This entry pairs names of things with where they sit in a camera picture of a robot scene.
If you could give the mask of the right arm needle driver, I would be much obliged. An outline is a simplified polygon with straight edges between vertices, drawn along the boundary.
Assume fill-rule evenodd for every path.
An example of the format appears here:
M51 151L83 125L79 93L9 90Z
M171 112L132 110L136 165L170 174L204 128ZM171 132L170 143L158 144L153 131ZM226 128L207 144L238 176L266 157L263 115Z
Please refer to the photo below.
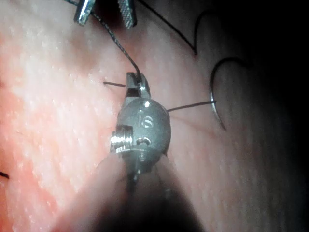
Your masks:
M121 155L128 169L142 174L168 151L169 113L150 98L126 97L111 137L111 152Z

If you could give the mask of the left arm needle driver jaw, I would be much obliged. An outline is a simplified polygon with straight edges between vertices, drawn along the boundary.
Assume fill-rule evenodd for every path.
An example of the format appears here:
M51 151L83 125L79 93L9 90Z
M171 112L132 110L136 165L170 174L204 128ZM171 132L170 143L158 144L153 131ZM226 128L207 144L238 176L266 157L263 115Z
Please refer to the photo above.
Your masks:
M84 26L91 14L95 0L80 0L74 15L74 22Z
M134 0L118 0L117 1L121 17L126 29L131 29L137 24L137 16Z

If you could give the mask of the right arm needle driver jaw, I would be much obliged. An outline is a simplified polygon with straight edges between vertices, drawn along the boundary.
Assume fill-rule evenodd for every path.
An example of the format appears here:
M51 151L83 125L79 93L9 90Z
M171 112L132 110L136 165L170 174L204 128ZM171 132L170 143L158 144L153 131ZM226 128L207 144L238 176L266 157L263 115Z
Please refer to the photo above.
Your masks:
M142 98L151 98L150 88L148 81L144 74L140 74L141 82L140 82L140 97Z
M139 97L140 87L136 75L132 72L126 73L126 97Z

